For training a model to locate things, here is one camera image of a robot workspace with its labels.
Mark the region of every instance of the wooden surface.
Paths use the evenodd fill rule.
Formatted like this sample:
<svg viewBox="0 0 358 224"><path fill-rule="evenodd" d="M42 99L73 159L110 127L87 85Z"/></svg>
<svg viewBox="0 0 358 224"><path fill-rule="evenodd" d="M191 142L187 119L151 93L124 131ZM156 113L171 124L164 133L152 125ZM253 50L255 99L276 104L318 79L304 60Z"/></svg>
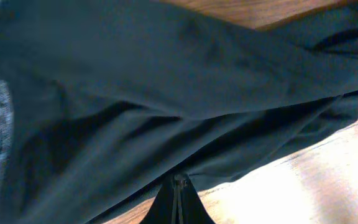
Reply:
<svg viewBox="0 0 358 224"><path fill-rule="evenodd" d="M162 0L240 26L269 29L358 0Z"/></svg>
<svg viewBox="0 0 358 224"><path fill-rule="evenodd" d="M358 122L199 195L217 224L358 223ZM138 224L152 202L107 224Z"/></svg>

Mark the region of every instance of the pointed black object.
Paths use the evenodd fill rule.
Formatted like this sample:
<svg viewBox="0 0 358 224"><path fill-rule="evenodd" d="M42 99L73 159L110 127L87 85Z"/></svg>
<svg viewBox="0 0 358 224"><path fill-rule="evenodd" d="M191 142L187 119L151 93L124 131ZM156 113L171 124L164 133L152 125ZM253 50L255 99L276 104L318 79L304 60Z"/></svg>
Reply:
<svg viewBox="0 0 358 224"><path fill-rule="evenodd" d="M215 224L187 175L167 178L140 224Z"/></svg>

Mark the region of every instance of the brown wooden surface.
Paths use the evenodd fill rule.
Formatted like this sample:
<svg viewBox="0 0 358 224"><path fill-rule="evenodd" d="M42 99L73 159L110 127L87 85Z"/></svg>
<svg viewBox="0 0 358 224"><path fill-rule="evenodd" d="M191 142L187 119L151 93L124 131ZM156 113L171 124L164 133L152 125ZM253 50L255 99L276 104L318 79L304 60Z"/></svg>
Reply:
<svg viewBox="0 0 358 224"><path fill-rule="evenodd" d="M199 195L217 224L358 223L358 122ZM107 223L138 224L152 202Z"/></svg>
<svg viewBox="0 0 358 224"><path fill-rule="evenodd" d="M162 0L240 26L269 29L358 0Z"/></svg>

